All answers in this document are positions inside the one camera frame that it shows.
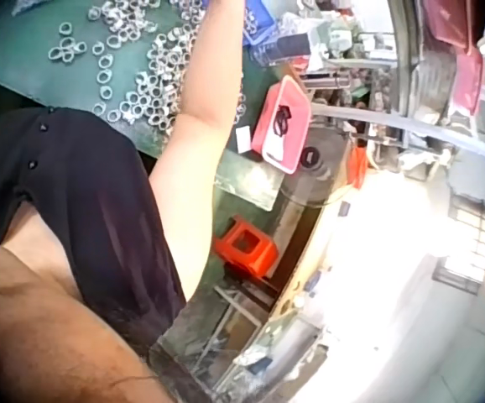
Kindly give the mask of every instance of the green table surface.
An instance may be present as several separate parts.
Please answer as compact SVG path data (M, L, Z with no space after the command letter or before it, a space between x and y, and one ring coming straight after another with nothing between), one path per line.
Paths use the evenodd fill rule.
M96 82L99 68L91 47L98 40L104 42L111 33L101 20L88 21L86 12L91 5L102 3L101 0L52 0L12 17L14 1L1 1L0 85L44 105L90 111L96 102L101 101L100 86ZM173 26L182 24L179 13L167 1L163 1L158 9L148 9L146 18L159 24L157 33L167 32ZM47 57L49 49L60 41L58 28L64 21L73 24L72 36L77 41L86 41L89 47L84 55L77 56L70 65L54 63ZM157 33L143 34L139 41L127 42L119 50L107 48L108 52L114 54L113 75L109 83L113 97L107 102L107 110L117 108L125 92L135 89L135 74L147 70L145 54ZM237 126L250 125L253 128L267 90L278 81L278 77L274 71L255 65L246 51L243 72L247 112ZM143 119L134 125L120 120L112 126L127 135L138 149L155 158L159 157L168 141L168 137L154 131ZM229 148L234 149L233 145L232 131ZM283 178L284 174L273 166L226 149L216 171L215 184L270 211Z

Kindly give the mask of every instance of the black blouse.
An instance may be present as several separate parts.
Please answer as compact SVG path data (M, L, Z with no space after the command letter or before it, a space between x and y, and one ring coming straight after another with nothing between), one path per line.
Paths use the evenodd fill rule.
M133 143L91 113L0 118L0 243L22 201L61 241L83 301L139 352L185 304Z

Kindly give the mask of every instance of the window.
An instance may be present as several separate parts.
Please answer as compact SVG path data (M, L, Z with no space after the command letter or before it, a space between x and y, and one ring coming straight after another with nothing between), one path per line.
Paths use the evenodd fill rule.
M452 247L439 259L433 280L477 295L485 276L485 203L453 195L448 215Z

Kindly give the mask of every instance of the red plastic stool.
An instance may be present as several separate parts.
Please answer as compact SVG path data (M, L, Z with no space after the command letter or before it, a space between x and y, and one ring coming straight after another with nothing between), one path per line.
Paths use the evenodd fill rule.
M228 263L248 271L254 277L267 274L278 258L273 240L240 216L222 238L213 239L213 248Z

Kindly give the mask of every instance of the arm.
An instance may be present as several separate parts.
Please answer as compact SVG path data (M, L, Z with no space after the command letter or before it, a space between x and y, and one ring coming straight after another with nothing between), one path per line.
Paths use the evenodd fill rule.
M3 248L0 390L28 403L172 402L108 325Z
M174 132L149 177L187 299L211 247L216 167L241 84L243 16L244 0L211 0L186 72Z

